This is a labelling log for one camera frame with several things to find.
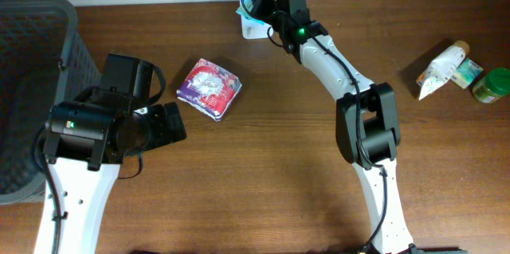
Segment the green Kleenex tissue pack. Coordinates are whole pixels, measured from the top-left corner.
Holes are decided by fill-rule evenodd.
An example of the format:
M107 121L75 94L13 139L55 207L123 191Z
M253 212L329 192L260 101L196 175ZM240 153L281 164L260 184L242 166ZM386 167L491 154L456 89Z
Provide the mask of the green Kleenex tissue pack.
M451 81L466 89L483 72L483 68L469 58L465 58L457 67Z

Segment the green lid jar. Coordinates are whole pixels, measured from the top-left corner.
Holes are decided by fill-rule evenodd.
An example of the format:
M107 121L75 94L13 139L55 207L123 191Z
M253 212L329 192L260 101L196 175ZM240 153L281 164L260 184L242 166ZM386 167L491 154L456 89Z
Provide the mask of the green lid jar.
M509 70L495 68L473 86L473 96L484 104L493 103L509 94Z

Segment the grey plastic mesh basket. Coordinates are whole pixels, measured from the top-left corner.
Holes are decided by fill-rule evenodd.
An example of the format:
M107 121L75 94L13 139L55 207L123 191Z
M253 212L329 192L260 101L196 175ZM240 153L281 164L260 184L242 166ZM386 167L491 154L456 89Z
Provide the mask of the grey plastic mesh basket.
M1 0L1 203L42 201L30 147L50 108L100 82L67 0Z

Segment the red purple pad pack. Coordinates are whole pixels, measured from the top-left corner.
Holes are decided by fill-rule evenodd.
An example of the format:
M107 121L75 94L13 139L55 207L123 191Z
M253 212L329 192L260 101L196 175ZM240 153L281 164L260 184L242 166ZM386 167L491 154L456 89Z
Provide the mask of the red purple pad pack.
M219 122L227 112L242 83L225 68L201 58L177 89L177 98Z

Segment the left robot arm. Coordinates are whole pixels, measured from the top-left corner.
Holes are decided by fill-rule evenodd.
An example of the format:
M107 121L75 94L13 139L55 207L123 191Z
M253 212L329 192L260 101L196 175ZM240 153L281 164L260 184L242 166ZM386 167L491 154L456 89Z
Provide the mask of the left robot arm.
M97 86L51 108L32 145L46 180L36 253L94 253L124 158L186 139L177 104L151 94L154 77L166 87L159 67L109 54Z

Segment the white barcode scanner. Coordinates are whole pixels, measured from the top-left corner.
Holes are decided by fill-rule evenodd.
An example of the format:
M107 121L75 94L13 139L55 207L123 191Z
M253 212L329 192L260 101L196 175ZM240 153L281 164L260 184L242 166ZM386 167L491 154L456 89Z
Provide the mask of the white barcode scanner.
M239 0L240 6L237 9L237 13L241 17L242 36L246 40L255 40L267 37L267 33L272 35L273 31L269 29L270 25L262 21L256 21L248 16L242 5L245 4L245 6L248 6L247 1L248 0Z

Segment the white tube gold cap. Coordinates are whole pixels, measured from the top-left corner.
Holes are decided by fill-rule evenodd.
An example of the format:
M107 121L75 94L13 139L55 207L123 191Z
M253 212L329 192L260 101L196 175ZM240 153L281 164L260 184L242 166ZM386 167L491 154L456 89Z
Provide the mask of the white tube gold cap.
M424 99L445 85L467 57L469 51L470 46L467 42L455 41L435 57L416 80L420 86L418 99Z

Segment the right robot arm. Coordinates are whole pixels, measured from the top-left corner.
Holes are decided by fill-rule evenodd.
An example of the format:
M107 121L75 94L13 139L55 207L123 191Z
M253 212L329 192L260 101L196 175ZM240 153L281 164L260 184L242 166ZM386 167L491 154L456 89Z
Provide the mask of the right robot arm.
M416 253L396 178L401 142L396 98L388 83L359 73L310 16L306 0L240 0L253 19L268 24L279 47L310 70L335 100L335 140L358 175L371 220L361 253Z

